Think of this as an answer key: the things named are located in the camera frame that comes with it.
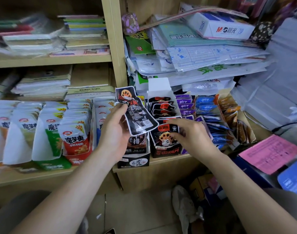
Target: cable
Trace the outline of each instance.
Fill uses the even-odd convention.
[[[288,124],[283,125],[283,126],[276,127],[276,128],[274,128],[274,129],[272,130],[272,133],[277,132],[279,129],[281,129],[281,128],[285,127],[285,126],[289,126],[289,125],[293,125],[293,124],[297,124],[297,122],[292,122],[292,123],[288,123]]]

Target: floor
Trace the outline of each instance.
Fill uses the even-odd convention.
[[[86,216],[90,234],[111,228],[117,234],[182,234],[170,189],[97,195]]]

